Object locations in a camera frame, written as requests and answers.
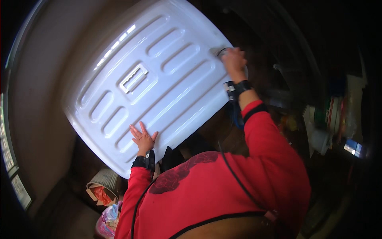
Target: dark red rose print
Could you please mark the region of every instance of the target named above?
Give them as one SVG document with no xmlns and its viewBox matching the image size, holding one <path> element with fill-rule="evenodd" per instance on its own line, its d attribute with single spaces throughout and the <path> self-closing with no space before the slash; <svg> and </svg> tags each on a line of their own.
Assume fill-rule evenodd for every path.
<svg viewBox="0 0 382 239">
<path fill-rule="evenodd" d="M 192 167 L 198 163 L 216 162 L 218 156 L 219 153 L 215 151 L 203 152 L 195 155 L 178 167 L 167 170 L 157 178 L 155 183 L 153 183 L 149 189 L 149 193 L 162 194 L 174 191 L 179 186 L 180 180 L 185 179 L 188 176 Z"/>
</svg>

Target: woman's right hand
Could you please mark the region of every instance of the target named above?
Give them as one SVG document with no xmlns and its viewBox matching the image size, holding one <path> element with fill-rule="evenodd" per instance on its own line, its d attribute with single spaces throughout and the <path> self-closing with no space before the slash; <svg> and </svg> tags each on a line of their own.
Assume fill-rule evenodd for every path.
<svg viewBox="0 0 382 239">
<path fill-rule="evenodd" d="M 240 48 L 228 48 L 227 54 L 222 56 L 225 68 L 235 84 L 242 80 L 246 80 L 244 67 L 247 60 L 244 58 L 244 51 Z"/>
</svg>

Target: red plastic bag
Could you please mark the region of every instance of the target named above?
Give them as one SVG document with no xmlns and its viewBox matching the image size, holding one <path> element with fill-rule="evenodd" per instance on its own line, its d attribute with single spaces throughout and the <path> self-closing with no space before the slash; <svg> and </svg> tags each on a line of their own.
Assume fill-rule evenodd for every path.
<svg viewBox="0 0 382 239">
<path fill-rule="evenodd" d="M 112 200 L 108 195 L 106 195 L 104 188 L 105 187 L 103 186 L 96 187 L 94 190 L 94 195 L 98 200 L 100 200 L 104 204 L 104 206 L 107 206 Z"/>
</svg>

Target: black sleeve cuff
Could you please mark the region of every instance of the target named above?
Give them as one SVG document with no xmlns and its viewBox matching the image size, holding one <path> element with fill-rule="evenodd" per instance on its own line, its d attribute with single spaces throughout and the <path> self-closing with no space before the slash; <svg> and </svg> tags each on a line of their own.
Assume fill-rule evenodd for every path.
<svg viewBox="0 0 382 239">
<path fill-rule="evenodd" d="M 144 168 L 146 168 L 146 164 L 145 164 L 144 160 L 145 160 L 145 157 L 137 156 L 137 158 L 134 160 L 133 165 L 131 167 L 132 168 L 133 167 L 144 167 Z"/>
<path fill-rule="evenodd" d="M 266 111 L 268 112 L 268 107 L 264 104 L 264 103 L 261 103 L 259 104 L 258 106 L 256 106 L 255 108 L 253 108 L 252 110 L 250 110 L 243 118 L 243 121 L 244 121 L 244 124 L 247 122 L 247 120 L 254 114 L 256 114 L 257 112 L 260 112 L 260 111 Z"/>
</svg>

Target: hand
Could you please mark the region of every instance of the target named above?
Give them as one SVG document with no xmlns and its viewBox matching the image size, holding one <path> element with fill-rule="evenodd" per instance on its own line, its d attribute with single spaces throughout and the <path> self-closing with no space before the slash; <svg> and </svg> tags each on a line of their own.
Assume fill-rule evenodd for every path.
<svg viewBox="0 0 382 239">
<path fill-rule="evenodd" d="M 155 139 L 158 136 L 158 132 L 156 131 L 152 136 L 146 131 L 142 121 L 139 122 L 141 126 L 142 133 L 137 130 L 133 125 L 130 125 L 130 131 L 134 136 L 133 141 L 138 145 L 138 154 L 137 156 L 146 157 L 146 152 L 152 150 L 154 148 Z"/>
<path fill-rule="evenodd" d="M 222 56 L 225 68 L 235 84 L 242 80 L 246 80 L 244 66 L 247 60 L 244 59 L 244 51 L 240 48 L 228 48 L 227 54 Z"/>
</svg>

